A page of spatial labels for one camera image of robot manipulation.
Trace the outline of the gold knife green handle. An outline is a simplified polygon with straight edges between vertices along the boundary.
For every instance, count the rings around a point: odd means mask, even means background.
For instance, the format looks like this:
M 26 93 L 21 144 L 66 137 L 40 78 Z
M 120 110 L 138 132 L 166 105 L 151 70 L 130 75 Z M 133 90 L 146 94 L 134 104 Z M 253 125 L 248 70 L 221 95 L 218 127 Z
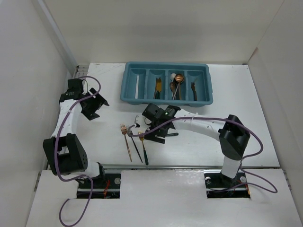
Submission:
M 162 90 L 162 82 L 161 82 L 161 78 L 160 78 L 160 84 L 159 84 L 159 88 L 158 88 L 158 96 L 157 96 L 157 99 L 160 99 L 161 90 Z
M 154 99 L 157 99 L 159 84 L 160 84 L 160 78 L 156 78 L 155 91 L 153 97 Z

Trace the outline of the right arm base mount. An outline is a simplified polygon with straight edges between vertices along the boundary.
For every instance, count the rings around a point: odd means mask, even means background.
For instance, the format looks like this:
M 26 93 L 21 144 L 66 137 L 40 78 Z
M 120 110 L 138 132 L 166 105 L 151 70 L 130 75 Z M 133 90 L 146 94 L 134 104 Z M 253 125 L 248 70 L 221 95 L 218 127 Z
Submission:
M 246 184 L 247 178 L 243 172 L 238 172 L 231 179 L 221 172 L 205 172 L 206 196 L 208 199 L 250 199 L 250 191 Z

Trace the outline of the gold fork green handle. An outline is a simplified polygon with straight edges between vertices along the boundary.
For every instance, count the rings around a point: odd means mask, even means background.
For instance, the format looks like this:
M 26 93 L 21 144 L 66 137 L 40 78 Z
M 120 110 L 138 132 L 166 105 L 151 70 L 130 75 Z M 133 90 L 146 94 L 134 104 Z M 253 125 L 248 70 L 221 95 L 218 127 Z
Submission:
M 148 166 L 149 165 L 149 160 L 148 160 L 147 152 L 146 152 L 145 145 L 144 145 L 143 132 L 142 131 L 138 131 L 138 134 L 139 134 L 139 139 L 142 142 L 142 146 L 143 146 L 144 161 L 145 161 L 145 164 Z

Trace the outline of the copper fork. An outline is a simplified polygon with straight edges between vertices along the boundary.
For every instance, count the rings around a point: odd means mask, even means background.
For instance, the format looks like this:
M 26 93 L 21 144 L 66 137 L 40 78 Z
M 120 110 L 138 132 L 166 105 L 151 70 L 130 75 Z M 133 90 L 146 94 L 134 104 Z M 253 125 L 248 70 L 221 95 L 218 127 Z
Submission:
M 196 87 L 195 87 L 194 82 L 191 82 L 191 88 L 192 88 L 192 91 L 193 91 L 194 100 L 197 101 L 197 93 L 196 93 Z

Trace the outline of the dark grey fork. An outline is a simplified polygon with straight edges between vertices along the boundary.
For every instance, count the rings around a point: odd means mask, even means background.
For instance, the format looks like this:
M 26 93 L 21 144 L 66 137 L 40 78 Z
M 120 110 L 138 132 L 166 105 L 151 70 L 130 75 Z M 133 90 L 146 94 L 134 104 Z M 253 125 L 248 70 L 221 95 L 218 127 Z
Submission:
M 129 131 L 129 134 L 132 134 L 132 131 L 129 130 L 129 128 L 130 128 L 130 127 L 127 125 L 126 129 Z M 132 142 L 133 142 L 134 148 L 135 148 L 135 150 L 136 150 L 136 153 L 137 153 L 137 155 L 138 155 L 138 157 L 139 157 L 141 163 L 143 163 L 142 157 L 141 157 L 141 155 L 140 155 L 140 153 L 139 153 L 138 147 L 137 147 L 137 145 L 136 145 L 136 143 L 135 143 L 133 137 L 130 137 L 130 138 L 131 138 L 131 140 L 132 140 Z

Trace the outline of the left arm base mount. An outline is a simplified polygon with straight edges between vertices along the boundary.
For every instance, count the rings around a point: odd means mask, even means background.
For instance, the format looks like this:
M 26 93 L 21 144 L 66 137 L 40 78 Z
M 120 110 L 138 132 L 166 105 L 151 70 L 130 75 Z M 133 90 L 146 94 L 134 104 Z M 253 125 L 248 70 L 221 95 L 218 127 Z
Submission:
M 93 192 L 92 199 L 119 199 L 120 198 L 120 186 L 121 186 L 121 170 L 117 169 L 103 169 L 101 176 L 92 178 L 93 180 Z M 81 178 L 77 180 L 79 183 L 76 198 L 88 199 L 91 183 L 87 178 Z

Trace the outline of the blue plastic cutlery tray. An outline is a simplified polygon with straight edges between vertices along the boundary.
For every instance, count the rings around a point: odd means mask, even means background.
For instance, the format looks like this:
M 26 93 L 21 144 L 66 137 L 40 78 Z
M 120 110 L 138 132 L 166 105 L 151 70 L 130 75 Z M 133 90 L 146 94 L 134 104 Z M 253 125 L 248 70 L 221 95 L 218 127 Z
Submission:
M 171 73 L 183 74 L 181 100 L 172 100 L 169 87 Z M 161 78 L 160 99 L 154 99 L 156 78 Z M 194 100 L 191 82 L 195 83 L 197 101 Z M 125 65 L 120 99 L 132 105 L 154 103 L 156 105 L 188 105 L 202 107 L 213 103 L 213 89 L 209 67 L 196 63 L 168 63 L 131 61 Z

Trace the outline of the copper round spoon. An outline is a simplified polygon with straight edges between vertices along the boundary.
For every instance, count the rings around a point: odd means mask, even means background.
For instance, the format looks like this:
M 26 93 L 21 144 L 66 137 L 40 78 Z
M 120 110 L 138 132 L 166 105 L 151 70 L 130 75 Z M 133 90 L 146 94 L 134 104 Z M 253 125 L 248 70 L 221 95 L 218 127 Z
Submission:
M 178 97 L 179 100 L 181 100 L 181 93 L 180 93 L 180 87 L 181 84 L 184 82 L 185 77 L 183 74 L 177 74 L 175 76 L 175 81 L 177 82 L 177 88 L 176 88 L 176 96 Z

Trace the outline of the gold fork sideways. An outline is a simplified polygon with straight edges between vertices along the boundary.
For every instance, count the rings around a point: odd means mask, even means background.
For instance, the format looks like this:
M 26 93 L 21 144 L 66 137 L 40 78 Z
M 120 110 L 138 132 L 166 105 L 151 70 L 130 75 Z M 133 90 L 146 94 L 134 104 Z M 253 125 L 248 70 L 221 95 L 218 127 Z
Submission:
M 179 133 L 178 132 L 175 132 L 175 133 L 169 133 L 166 135 L 166 137 L 173 137 L 173 136 L 178 136 Z

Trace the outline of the white silver round spoon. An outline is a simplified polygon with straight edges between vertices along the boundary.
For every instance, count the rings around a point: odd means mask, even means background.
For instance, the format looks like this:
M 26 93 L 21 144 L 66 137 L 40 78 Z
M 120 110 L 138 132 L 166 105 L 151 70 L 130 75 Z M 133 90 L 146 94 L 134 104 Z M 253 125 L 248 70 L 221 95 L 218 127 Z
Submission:
M 176 73 L 171 73 L 170 79 L 173 81 L 175 79 Z

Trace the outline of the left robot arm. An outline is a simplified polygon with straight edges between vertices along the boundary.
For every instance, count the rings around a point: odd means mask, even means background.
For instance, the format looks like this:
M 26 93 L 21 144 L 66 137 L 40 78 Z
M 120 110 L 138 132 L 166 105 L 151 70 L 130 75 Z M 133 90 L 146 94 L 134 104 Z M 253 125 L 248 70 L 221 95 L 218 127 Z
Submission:
M 99 94 L 100 89 L 84 90 L 84 77 L 68 80 L 68 89 L 59 99 L 60 113 L 49 139 L 43 141 L 43 149 L 54 175 L 77 174 L 99 188 L 106 182 L 103 166 L 90 161 L 76 135 L 78 118 L 82 114 L 89 121 L 99 118 L 96 113 L 107 100 Z

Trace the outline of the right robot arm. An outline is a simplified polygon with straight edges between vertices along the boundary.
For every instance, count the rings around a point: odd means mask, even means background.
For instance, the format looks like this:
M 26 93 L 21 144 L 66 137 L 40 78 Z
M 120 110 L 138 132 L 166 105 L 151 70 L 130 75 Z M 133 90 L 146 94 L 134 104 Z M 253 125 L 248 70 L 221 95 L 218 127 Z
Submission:
M 177 106 L 169 105 L 162 109 L 155 104 L 148 104 L 142 116 L 150 121 L 145 138 L 154 142 L 164 144 L 170 129 L 193 131 L 218 141 L 224 155 L 219 174 L 220 183 L 231 186 L 236 182 L 236 175 L 250 139 L 250 133 L 243 128 L 237 116 L 230 114 L 226 119 L 213 119 Z

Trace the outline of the rose gold fork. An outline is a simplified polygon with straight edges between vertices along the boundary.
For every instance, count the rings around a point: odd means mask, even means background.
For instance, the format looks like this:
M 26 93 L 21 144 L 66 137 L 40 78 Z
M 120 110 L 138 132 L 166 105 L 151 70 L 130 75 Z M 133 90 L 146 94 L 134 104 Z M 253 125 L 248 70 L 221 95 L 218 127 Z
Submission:
M 125 144 L 126 144 L 126 148 L 127 148 L 129 159 L 132 162 L 131 151 L 130 151 L 129 144 L 128 144 L 128 141 L 127 141 L 127 138 L 126 138 L 127 128 L 126 128 L 126 126 L 124 124 L 121 124 L 120 125 L 120 129 L 121 129 L 121 133 L 123 134 L 123 136 L 125 138 Z

